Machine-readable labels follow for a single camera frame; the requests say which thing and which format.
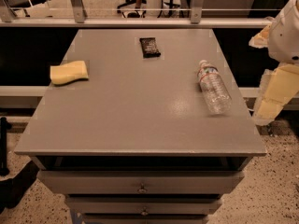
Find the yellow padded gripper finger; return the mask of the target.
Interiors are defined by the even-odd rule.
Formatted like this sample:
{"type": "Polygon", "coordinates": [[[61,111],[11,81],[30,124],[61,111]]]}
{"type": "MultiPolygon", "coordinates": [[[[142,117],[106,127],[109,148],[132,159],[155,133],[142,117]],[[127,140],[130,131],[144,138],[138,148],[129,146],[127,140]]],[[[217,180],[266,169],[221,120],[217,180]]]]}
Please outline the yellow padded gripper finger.
{"type": "Polygon", "coordinates": [[[262,75],[252,118],[256,125],[274,121],[284,106],[299,92],[299,65],[280,63],[262,75]]]}
{"type": "Polygon", "coordinates": [[[249,41],[249,45],[257,49],[267,48],[270,27],[270,24],[266,25],[258,34],[253,36],[249,41]]]}

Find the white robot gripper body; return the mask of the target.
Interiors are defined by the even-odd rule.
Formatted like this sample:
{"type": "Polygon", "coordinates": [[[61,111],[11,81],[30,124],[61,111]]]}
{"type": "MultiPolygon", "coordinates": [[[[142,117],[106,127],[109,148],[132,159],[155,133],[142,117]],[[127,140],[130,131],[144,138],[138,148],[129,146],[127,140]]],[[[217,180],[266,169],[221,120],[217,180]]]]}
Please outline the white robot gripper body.
{"type": "Polygon", "coordinates": [[[273,20],[268,38],[268,53],[281,63],[299,63],[298,0],[289,0],[273,20]]]}

